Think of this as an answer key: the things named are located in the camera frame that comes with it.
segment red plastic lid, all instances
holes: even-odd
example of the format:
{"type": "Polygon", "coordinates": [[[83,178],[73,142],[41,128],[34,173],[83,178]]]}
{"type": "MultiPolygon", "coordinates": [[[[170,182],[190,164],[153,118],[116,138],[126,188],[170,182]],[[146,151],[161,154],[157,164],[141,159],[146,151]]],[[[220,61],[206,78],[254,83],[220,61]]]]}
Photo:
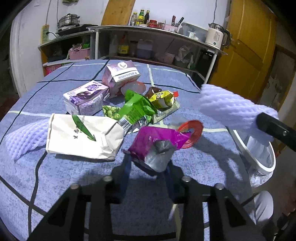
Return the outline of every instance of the red plastic lid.
{"type": "Polygon", "coordinates": [[[193,133],[191,134],[189,139],[185,142],[185,144],[182,146],[183,149],[192,147],[194,143],[198,141],[198,139],[202,135],[203,125],[199,120],[190,120],[180,125],[180,127],[178,128],[178,131],[187,132],[190,129],[193,130],[192,131],[193,133]]]}

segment purple snack wrapper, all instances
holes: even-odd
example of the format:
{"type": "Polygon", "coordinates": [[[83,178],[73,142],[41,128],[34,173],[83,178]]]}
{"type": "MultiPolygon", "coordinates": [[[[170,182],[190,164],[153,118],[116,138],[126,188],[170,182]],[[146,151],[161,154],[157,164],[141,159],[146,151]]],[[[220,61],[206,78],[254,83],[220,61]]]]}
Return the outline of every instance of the purple snack wrapper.
{"type": "Polygon", "coordinates": [[[190,135],[191,133],[180,133],[174,129],[145,126],[139,130],[128,151],[134,158],[135,163],[150,169],[144,171],[149,175],[154,175],[148,171],[164,171],[174,151],[181,149],[190,135]],[[158,152],[155,150],[155,144],[159,144],[159,141],[163,141],[163,143],[169,141],[170,143],[158,152]]]}

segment screw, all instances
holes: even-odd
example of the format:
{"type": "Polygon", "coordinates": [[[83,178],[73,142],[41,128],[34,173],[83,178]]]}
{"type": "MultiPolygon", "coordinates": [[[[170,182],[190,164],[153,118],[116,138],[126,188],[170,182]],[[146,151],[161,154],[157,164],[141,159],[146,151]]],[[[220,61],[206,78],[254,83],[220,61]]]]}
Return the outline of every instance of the screw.
{"type": "Polygon", "coordinates": [[[112,180],[113,180],[113,178],[111,176],[104,176],[103,177],[104,182],[111,182],[112,180]]]}
{"type": "Polygon", "coordinates": [[[222,183],[216,183],[215,188],[222,190],[222,189],[224,189],[224,185],[222,183]]]}
{"type": "Polygon", "coordinates": [[[78,183],[72,183],[70,188],[71,189],[77,189],[77,188],[79,188],[79,184],[78,183]]]}
{"type": "Polygon", "coordinates": [[[182,181],[188,183],[191,181],[191,177],[190,176],[183,176],[182,181]]]}

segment power strip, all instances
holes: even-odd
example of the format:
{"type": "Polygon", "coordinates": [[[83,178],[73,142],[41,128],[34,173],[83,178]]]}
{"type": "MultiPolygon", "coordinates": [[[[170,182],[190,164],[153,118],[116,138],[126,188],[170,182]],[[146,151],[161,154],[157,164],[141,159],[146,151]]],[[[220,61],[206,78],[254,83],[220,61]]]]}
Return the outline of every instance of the power strip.
{"type": "Polygon", "coordinates": [[[49,31],[49,25],[48,24],[43,25],[41,28],[41,39],[40,39],[42,44],[48,41],[48,34],[46,34],[48,31],[49,31]]]}

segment yellow wrapper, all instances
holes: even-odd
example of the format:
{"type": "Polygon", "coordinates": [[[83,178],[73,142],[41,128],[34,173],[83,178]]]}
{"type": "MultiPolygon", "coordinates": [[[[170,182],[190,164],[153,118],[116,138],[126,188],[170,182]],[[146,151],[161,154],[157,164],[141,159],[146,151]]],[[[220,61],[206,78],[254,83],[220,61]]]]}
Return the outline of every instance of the yellow wrapper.
{"type": "Polygon", "coordinates": [[[155,93],[149,100],[157,109],[171,107],[175,102],[174,94],[170,91],[161,91],[155,93]]]}

